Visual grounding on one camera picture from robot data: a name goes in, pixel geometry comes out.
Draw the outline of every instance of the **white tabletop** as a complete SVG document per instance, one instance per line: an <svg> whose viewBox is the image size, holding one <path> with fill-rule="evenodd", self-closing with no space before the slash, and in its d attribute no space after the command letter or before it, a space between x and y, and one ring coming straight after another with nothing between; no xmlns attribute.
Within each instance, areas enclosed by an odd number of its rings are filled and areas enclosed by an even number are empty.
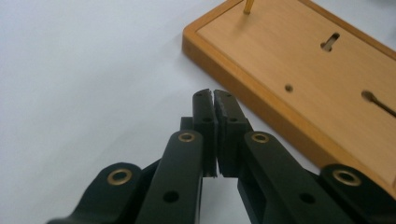
<svg viewBox="0 0 396 224"><path fill-rule="evenodd" d="M103 168L158 160L192 95L223 89L181 52L221 2L0 0L0 223L66 217ZM395 1L316 2L396 49ZM204 180L201 223L250 223L235 179Z"/></svg>

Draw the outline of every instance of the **yellow peg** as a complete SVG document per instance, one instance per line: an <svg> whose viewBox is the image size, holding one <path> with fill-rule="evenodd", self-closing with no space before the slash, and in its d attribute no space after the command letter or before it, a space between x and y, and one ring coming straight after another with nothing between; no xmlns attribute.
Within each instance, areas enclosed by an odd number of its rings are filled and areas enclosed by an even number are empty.
<svg viewBox="0 0 396 224"><path fill-rule="evenodd" d="M250 10L251 10L251 7L253 7L253 3L254 3L254 0L247 0L247 3L245 4L245 9L244 9L244 13L245 14L250 14Z"/></svg>

